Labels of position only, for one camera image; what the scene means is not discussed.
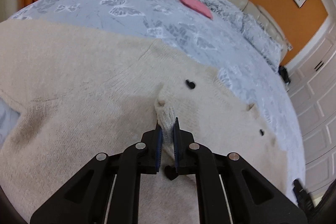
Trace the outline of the grey floral pillow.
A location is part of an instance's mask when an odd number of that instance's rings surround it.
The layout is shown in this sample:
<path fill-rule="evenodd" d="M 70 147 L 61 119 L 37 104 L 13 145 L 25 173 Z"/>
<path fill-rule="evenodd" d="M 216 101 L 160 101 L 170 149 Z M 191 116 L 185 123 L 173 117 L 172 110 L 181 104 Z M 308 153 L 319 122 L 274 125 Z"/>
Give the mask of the grey floral pillow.
<path fill-rule="evenodd" d="M 228 0 L 199 0 L 222 20 L 239 32 L 259 53 L 274 72 L 278 71 L 281 46 L 262 28 L 251 15 L 240 10 Z"/>

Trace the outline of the cream knitted sweater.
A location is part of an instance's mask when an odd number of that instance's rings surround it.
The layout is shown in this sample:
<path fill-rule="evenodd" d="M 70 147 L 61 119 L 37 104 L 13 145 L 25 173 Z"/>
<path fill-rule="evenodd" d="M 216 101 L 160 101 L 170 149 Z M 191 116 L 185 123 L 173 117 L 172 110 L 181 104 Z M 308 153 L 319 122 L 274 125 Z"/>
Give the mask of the cream knitted sweater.
<path fill-rule="evenodd" d="M 261 109 L 234 96 L 216 68 L 159 39 L 4 21 L 1 98 L 20 114 L 1 148 L 1 187 L 26 221 L 97 153 L 120 153 L 175 119 L 196 142 L 239 153 L 288 190 L 288 157 Z"/>

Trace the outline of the pink folded cloth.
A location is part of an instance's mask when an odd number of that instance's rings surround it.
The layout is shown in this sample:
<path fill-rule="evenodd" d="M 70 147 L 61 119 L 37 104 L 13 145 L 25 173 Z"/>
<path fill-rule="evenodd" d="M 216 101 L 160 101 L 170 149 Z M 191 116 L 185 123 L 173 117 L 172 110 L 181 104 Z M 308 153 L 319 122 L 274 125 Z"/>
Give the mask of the pink folded cloth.
<path fill-rule="evenodd" d="M 202 14 L 203 16 L 209 18 L 210 20 L 213 20 L 213 15 L 211 14 L 210 9 L 199 0 L 179 0 L 179 1 L 186 7 L 198 12 L 199 14 Z"/>

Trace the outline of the white panelled wardrobe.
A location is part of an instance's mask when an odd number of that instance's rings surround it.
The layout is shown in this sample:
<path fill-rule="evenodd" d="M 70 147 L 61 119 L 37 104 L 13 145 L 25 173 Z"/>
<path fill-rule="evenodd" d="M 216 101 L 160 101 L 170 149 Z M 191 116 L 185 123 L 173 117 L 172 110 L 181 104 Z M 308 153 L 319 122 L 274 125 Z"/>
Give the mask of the white panelled wardrobe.
<path fill-rule="evenodd" d="M 335 23 L 289 76 L 305 153 L 305 186 L 318 198 L 335 180 Z"/>

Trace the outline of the blue butterfly print bedspread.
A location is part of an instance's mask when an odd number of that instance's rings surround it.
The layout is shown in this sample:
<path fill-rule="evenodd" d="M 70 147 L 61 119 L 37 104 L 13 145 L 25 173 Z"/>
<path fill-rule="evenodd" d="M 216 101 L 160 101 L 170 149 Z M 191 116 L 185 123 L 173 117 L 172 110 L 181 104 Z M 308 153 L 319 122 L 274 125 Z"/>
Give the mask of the blue butterfly print bedspread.
<path fill-rule="evenodd" d="M 230 23 L 217 15 L 210 20 L 179 0 L 39 0 L 8 20 L 13 19 L 159 39 L 196 62 L 216 68 L 219 79 L 234 96 L 261 109 L 278 146 L 288 157 L 288 190 L 283 194 L 295 201 L 292 182 L 305 177 L 303 142 L 295 110 L 281 77 Z M 174 162 L 172 126 L 163 127 L 162 166 Z"/>

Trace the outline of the black object by wardrobe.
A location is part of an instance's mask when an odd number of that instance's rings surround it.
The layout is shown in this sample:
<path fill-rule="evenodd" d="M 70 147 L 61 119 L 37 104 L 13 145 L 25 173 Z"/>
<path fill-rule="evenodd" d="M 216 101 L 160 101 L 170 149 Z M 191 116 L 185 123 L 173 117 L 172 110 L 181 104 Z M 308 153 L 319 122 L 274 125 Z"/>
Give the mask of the black object by wardrobe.
<path fill-rule="evenodd" d="M 289 78 L 288 71 L 286 70 L 286 67 L 280 65 L 278 67 L 278 74 L 280 75 L 280 77 L 284 81 L 285 85 L 289 85 L 290 84 L 291 80 Z"/>

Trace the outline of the black gripper at edge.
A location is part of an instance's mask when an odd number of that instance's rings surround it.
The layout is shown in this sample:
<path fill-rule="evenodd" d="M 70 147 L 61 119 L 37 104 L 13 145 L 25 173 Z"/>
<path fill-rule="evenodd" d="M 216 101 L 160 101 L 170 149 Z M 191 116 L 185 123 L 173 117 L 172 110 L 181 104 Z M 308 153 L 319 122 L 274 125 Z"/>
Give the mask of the black gripper at edge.
<path fill-rule="evenodd" d="M 298 207 L 306 215 L 310 215 L 314 211 L 314 203 L 311 195 L 305 190 L 299 179 L 293 181 L 293 193 L 296 197 Z"/>

